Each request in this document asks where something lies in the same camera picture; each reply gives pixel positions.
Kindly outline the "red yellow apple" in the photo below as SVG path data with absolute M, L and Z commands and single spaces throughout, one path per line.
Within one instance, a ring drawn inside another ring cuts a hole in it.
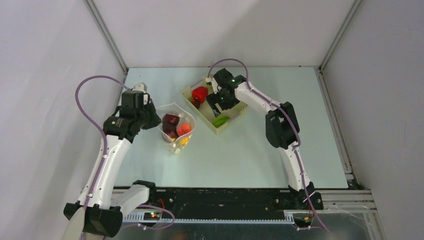
M 179 125 L 179 122 L 180 122 L 180 117 L 178 115 L 167 113 L 162 117 L 163 125 L 172 125 L 177 127 Z

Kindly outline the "dark red apple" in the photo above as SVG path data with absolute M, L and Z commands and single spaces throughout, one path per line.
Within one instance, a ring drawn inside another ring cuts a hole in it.
M 162 125 L 162 131 L 168 137 L 170 137 L 170 139 L 172 141 L 175 141 L 179 137 L 178 134 L 177 134 L 176 128 L 177 128 L 177 126 L 173 126 L 173 125 L 169 125 L 169 124 Z

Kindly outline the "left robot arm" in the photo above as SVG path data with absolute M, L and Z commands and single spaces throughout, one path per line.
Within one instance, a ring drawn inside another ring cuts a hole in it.
M 113 189 L 121 164 L 140 130 L 157 127 L 161 119 L 150 95 L 144 90 L 126 90 L 121 95 L 119 115 L 111 115 L 103 124 L 102 140 L 96 163 L 88 182 L 75 203 L 67 203 L 63 214 L 77 220 L 83 210 L 77 234 L 88 233 L 113 238 L 120 231 L 124 217 L 139 205 L 153 208 L 158 194 L 153 182 L 137 180 L 129 189 L 113 198 Z

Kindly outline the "clear zip top bag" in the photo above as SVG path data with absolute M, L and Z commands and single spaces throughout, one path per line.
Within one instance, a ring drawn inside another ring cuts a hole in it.
M 171 155 L 179 154 L 196 129 L 195 118 L 176 102 L 159 106 L 156 113 L 161 120 L 157 127 L 159 138 Z

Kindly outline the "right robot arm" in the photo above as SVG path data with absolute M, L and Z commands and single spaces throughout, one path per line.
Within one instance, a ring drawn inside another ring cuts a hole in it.
M 215 116 L 241 102 L 264 115 L 266 139 L 278 150 L 287 172 L 291 204 L 296 209 L 323 210 L 321 194 L 309 178 L 300 154 L 300 127 L 293 105 L 272 100 L 255 88 L 247 76 L 233 76 L 225 68 L 209 73 L 205 81 L 212 87 L 206 101 Z

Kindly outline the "red bell pepper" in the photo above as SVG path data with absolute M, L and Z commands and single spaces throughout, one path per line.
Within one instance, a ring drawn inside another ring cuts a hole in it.
M 209 94 L 209 90 L 204 86 L 199 86 L 195 88 L 191 95 L 192 98 L 196 101 L 198 101 L 200 104 L 203 104 L 206 101 L 206 97 Z

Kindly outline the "orange peach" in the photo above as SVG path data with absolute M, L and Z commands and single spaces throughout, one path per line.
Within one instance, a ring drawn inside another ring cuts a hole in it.
M 191 124 L 187 121 L 184 121 L 182 123 L 180 123 L 177 127 L 176 127 L 176 132 L 178 134 L 179 137 L 190 133 L 193 130 Z

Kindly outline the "green leafy vegetable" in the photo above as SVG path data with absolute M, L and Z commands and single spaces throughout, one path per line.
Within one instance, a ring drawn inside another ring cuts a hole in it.
M 215 128 L 220 128 L 222 125 L 224 125 L 226 122 L 228 122 L 231 118 L 229 116 L 226 115 L 220 115 L 219 117 L 216 117 L 213 122 L 212 125 Z

